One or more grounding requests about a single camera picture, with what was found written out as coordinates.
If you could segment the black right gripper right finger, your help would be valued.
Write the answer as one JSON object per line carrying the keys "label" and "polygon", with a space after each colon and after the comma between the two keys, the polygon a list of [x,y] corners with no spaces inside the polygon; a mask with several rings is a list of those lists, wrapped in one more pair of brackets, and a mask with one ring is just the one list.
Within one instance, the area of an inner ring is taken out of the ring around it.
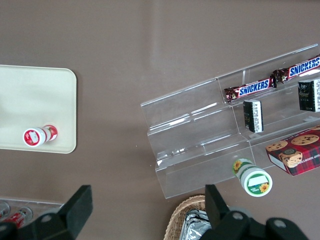
{"label": "black right gripper right finger", "polygon": [[265,226],[241,210],[230,210],[214,184],[205,186],[205,211],[211,229],[203,240],[265,240]]}

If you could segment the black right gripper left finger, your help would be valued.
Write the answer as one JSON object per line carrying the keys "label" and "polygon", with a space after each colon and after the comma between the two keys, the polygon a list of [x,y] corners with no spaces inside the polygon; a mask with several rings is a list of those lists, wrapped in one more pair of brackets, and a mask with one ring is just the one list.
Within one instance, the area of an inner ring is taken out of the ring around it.
{"label": "black right gripper left finger", "polygon": [[17,231],[18,240],[75,240],[93,212],[92,187],[82,185],[59,209]]}

